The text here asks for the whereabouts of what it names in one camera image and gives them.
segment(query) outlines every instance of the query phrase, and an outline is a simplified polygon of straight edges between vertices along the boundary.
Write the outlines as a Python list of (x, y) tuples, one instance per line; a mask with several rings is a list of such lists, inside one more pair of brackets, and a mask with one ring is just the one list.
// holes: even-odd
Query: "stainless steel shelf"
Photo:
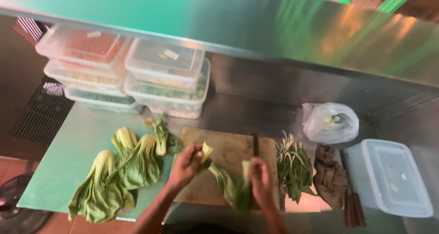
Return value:
[(0, 13), (439, 86), (436, 24), (324, 0), (0, 0)]

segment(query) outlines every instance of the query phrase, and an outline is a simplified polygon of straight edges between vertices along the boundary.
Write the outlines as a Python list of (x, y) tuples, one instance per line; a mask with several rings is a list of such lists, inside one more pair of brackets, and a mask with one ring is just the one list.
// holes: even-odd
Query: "hand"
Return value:
[(267, 163), (258, 157), (250, 160), (250, 178), (253, 185), (253, 196), (261, 210), (276, 210), (273, 200), (273, 183)]
[(194, 179), (203, 157), (203, 143), (191, 143), (177, 158), (167, 185), (180, 191)]

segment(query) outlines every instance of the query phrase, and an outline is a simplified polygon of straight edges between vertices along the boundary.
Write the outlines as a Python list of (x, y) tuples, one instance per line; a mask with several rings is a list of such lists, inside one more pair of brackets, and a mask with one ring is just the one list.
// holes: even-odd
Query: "clear plastic bag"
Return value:
[(344, 104), (302, 104), (303, 132), (310, 141), (335, 144), (352, 141), (358, 135), (359, 120)]

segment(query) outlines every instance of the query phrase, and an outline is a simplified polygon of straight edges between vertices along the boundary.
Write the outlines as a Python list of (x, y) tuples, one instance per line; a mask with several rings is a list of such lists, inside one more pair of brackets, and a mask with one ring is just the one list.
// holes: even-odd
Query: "knife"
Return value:
[(258, 134), (253, 133), (253, 157), (259, 156), (259, 141), (258, 141)]

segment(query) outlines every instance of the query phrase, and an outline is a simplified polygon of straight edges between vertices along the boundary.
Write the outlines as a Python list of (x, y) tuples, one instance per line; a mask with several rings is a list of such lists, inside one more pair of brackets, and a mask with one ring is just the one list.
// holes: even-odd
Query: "metal grate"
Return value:
[(9, 135), (49, 146), (75, 103), (64, 97), (63, 87), (44, 76)]

